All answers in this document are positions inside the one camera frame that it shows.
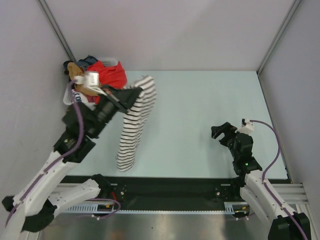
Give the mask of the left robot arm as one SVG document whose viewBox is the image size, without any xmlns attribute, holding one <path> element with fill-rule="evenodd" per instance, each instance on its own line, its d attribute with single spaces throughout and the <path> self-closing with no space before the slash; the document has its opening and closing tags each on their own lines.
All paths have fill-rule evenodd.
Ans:
<svg viewBox="0 0 320 240">
<path fill-rule="evenodd" d="M 53 193 L 61 180 L 95 147 L 93 139 L 98 139 L 114 115 L 118 112 L 126 114 L 139 102 L 143 89 L 106 86 L 101 93 L 102 97 L 94 109 L 77 101 L 68 108 L 62 119 L 65 132 L 54 144 L 43 167 L 19 194 L 2 200 L 3 207 L 9 212 L 5 239 L 16 238 L 23 231 L 37 233 L 68 208 L 110 196 L 112 186 L 101 174 L 91 176 L 71 190 Z"/>
</svg>

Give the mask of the black white striped tank top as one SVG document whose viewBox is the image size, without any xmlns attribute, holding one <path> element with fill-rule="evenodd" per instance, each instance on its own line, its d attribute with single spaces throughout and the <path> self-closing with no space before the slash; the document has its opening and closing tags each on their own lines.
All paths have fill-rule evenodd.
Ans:
<svg viewBox="0 0 320 240">
<path fill-rule="evenodd" d="M 123 128 L 116 155 L 117 169 L 120 172 L 126 172 L 134 166 L 145 124 L 157 99 L 155 80 L 151 76 L 145 75 L 125 86 L 125 89 L 135 88 L 141 88 L 142 91 L 133 106 L 123 115 Z"/>
</svg>

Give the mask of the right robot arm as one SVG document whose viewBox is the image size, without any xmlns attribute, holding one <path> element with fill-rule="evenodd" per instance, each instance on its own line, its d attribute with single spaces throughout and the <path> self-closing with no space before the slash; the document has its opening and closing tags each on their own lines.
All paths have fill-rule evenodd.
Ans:
<svg viewBox="0 0 320 240">
<path fill-rule="evenodd" d="M 267 179 L 267 170 L 253 156 L 254 123 L 254 120 L 243 119 L 241 128 L 229 122 L 211 127 L 211 137 L 222 136 L 219 143 L 229 149 L 233 158 L 237 177 L 230 194 L 237 201 L 245 200 L 260 221 L 269 227 L 269 240 L 310 240 L 311 224 L 307 215 L 287 204 Z"/>
</svg>

